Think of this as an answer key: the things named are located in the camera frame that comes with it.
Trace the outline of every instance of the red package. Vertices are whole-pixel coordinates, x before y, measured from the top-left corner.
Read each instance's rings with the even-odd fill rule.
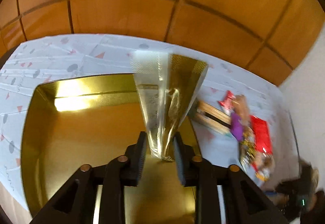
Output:
[[[222,106],[224,112],[230,116],[231,111],[233,109],[232,100],[235,98],[234,94],[227,90],[227,94],[225,95],[225,98],[223,101],[218,101],[220,106]]]
[[[267,122],[251,115],[251,127],[255,134],[256,151],[272,154],[272,144]]]

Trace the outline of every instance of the red triangle pattern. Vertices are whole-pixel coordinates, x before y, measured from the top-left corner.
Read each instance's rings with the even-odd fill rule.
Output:
[[[95,57],[96,58],[99,58],[99,59],[103,59],[104,58],[104,54],[105,54],[105,52],[103,52],[103,53],[101,53],[99,55],[96,55]]]
[[[43,83],[47,83],[47,82],[50,82],[50,80],[51,80],[51,77],[52,77],[52,75],[50,75],[48,78],[46,78],[46,79],[44,80],[44,82],[43,82]]]
[[[204,134],[207,137],[208,142],[212,141],[216,136],[210,132],[209,130],[206,130],[206,134]]]

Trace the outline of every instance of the table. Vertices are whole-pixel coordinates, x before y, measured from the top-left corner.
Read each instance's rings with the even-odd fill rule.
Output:
[[[227,90],[244,94],[251,113],[268,122],[276,169],[263,188],[298,176],[289,111],[280,90],[266,80],[229,62],[169,43],[122,35],[58,35],[21,43],[0,70],[0,182],[25,209],[20,149],[35,87],[65,78],[132,73],[130,56],[135,49],[169,51],[207,62],[209,69],[198,94],[200,100],[219,108],[217,101]],[[196,122],[193,127],[204,158],[223,167],[239,165],[235,138]]]

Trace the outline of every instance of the gray circle pattern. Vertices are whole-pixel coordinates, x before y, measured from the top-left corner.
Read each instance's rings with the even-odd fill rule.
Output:
[[[7,119],[8,119],[8,114],[4,114],[3,116],[3,124],[5,124],[7,122]]]
[[[69,41],[68,37],[64,37],[64,38],[61,39],[62,44],[66,44],[66,43],[68,43],[68,41]]]
[[[40,74],[40,70],[38,69],[38,70],[36,70],[35,71],[35,73],[33,74],[33,78],[37,78],[38,77],[38,75]]]
[[[9,144],[9,152],[12,154],[15,150],[15,143],[14,141],[11,141]]]
[[[141,48],[141,49],[148,49],[149,48],[149,45],[148,44],[145,44],[145,43],[141,43],[139,45],[139,48]]]
[[[77,64],[72,64],[67,68],[67,71],[72,72],[72,71],[77,70],[77,69],[78,69],[78,65]]]

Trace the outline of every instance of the gold box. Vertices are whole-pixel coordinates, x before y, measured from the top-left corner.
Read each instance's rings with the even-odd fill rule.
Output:
[[[145,126],[132,74],[37,86],[22,139],[22,181],[32,216],[82,164],[107,164],[136,143],[140,131]],[[179,131],[200,155],[188,118]],[[126,223],[194,223],[194,194],[181,186],[174,162],[148,149],[139,186],[125,187]]]

